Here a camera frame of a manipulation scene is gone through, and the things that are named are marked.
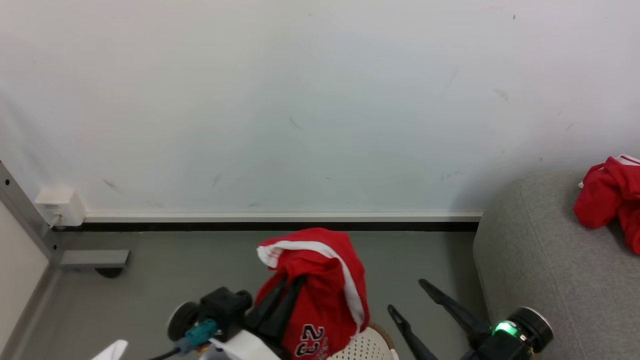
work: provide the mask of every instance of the white cable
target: white cable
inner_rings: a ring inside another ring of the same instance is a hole
[[[55,214],[53,216],[53,219],[51,220],[51,223],[49,225],[49,229],[53,229],[53,227],[56,226],[58,224],[58,222],[60,222],[61,219],[62,219],[62,215],[61,214]]]

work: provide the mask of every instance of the metal frame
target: metal frame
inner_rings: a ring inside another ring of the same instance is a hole
[[[29,197],[0,161],[0,201],[56,268],[124,268],[130,250],[65,250]]]

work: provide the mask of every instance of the white electrical socket box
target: white electrical socket box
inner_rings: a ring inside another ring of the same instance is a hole
[[[42,189],[36,198],[35,206],[49,225],[57,218],[56,215],[59,215],[61,218],[56,225],[79,226],[86,215],[80,198],[70,188]]]

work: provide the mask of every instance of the green light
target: green light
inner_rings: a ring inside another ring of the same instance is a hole
[[[511,336],[515,336],[515,337],[520,336],[520,331],[518,331],[516,327],[514,327],[508,322],[501,322],[498,325],[496,325],[495,329],[493,330],[493,333],[495,334],[495,332],[498,330],[502,330]]]

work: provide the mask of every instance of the beige perforated basket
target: beige perforated basket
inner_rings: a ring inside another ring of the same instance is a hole
[[[351,340],[330,360],[398,360],[393,340],[378,324],[370,322],[360,335]]]

